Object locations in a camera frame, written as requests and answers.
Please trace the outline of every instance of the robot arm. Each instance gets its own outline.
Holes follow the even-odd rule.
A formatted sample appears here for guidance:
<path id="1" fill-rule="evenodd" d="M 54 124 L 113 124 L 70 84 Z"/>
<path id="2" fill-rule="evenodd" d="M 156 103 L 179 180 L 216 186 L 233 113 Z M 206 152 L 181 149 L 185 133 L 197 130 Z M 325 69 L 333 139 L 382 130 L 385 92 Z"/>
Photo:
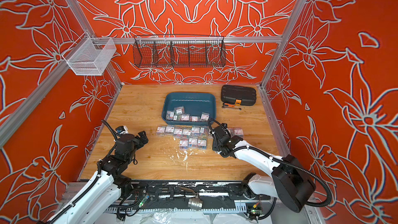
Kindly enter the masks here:
<path id="1" fill-rule="evenodd" d="M 213 150 L 220 153 L 222 157 L 231 156 L 244 160 L 271 177 L 270 180 L 269 177 L 250 173 L 242 181 L 245 184 L 244 186 L 247 187 L 246 192 L 278 197 L 286 207 L 294 212 L 300 212 L 306 204 L 314 207 L 329 205 L 331 191 L 327 184 L 313 173 L 303 169 L 295 157 L 291 155 L 286 157 L 275 156 L 262 151 L 238 136 L 231 137 L 226 127 L 226 124 L 219 124 L 212 131 Z M 325 201 L 320 203 L 308 202 L 316 189 L 311 177 L 325 188 L 327 193 Z"/>
<path id="2" fill-rule="evenodd" d="M 98 171 L 86 185 L 47 224 L 92 224 L 117 199 L 126 198 L 132 191 L 131 179 L 122 175 L 135 160 L 135 152 L 143 147 L 148 138 L 144 131 L 139 136 L 127 133 L 127 128 L 114 131 L 103 121 L 115 138 L 115 145 L 103 160 L 97 162 Z"/>

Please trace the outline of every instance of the white wire basket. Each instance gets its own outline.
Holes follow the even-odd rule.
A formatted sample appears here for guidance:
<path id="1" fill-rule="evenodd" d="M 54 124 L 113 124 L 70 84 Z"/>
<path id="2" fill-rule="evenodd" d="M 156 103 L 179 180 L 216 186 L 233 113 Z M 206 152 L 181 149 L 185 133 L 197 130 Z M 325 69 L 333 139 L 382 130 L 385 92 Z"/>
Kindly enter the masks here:
<path id="1" fill-rule="evenodd" d="M 66 62 L 76 75 L 102 75 L 115 52 L 112 38 L 102 49 L 97 49 L 90 38 L 84 38 Z"/>

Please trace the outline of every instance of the orange wall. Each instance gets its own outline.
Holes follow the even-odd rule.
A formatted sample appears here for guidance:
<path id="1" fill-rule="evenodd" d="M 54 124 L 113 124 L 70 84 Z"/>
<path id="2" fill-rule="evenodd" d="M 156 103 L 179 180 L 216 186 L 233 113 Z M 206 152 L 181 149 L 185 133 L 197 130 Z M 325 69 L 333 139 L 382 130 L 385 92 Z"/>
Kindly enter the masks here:
<path id="1" fill-rule="evenodd" d="M 83 33 L 65 0 L 0 0 L 0 125 Z"/>
<path id="2" fill-rule="evenodd" d="M 0 125 L 83 33 L 65 0 L 0 0 Z M 116 87 L 71 70 L 0 150 L 0 223 L 51 216 L 78 179 Z"/>
<path id="3" fill-rule="evenodd" d="M 307 0 L 268 82 L 292 155 L 333 192 L 327 223 L 398 220 L 397 13 L 396 0 Z"/>
<path id="4" fill-rule="evenodd" d="M 78 0 L 98 37 L 150 34 L 281 35 L 295 0 Z M 257 83 L 276 44 L 227 45 L 223 69 L 133 65 L 132 48 L 119 45 L 113 66 L 121 81 L 147 83 Z"/>

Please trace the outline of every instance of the black tool case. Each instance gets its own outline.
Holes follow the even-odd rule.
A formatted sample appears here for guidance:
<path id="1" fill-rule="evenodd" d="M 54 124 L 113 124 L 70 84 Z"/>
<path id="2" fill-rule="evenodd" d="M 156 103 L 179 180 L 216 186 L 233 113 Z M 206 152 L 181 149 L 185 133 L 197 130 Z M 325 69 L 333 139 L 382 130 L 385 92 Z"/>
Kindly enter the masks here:
<path id="1" fill-rule="evenodd" d="M 229 104 L 241 100 L 242 106 L 252 106 L 256 103 L 256 90 L 251 87 L 224 85 L 221 88 L 221 100 Z"/>

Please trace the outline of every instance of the wooden tabletop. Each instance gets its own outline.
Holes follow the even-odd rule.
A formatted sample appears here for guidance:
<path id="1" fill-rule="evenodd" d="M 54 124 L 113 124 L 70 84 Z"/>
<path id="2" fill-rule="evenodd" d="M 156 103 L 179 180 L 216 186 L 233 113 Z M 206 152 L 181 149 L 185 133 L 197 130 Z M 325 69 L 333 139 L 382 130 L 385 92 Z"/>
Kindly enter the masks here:
<path id="1" fill-rule="evenodd" d="M 138 164 L 131 163 L 123 175 L 132 179 L 154 180 L 242 180 L 250 172 L 265 175 L 245 161 L 223 158 L 216 154 L 211 150 L 212 139 L 207 141 L 207 150 L 188 149 L 184 152 L 179 150 L 179 140 L 174 140 L 171 136 L 156 136 L 158 125 L 165 124 L 161 113 L 168 93 L 211 93 L 216 97 L 218 122 L 227 123 L 228 127 L 242 127 L 247 142 L 278 155 L 259 93 L 257 92 L 254 106 L 245 107 L 242 111 L 222 109 L 221 87 L 222 85 L 124 85 L 107 122 L 113 128 L 125 125 L 129 133 L 134 135 L 144 130 L 149 142 L 136 152 Z M 104 128 L 84 168 L 82 179 L 92 177 L 97 170 L 96 162 L 106 156 L 113 144 L 111 133 Z"/>

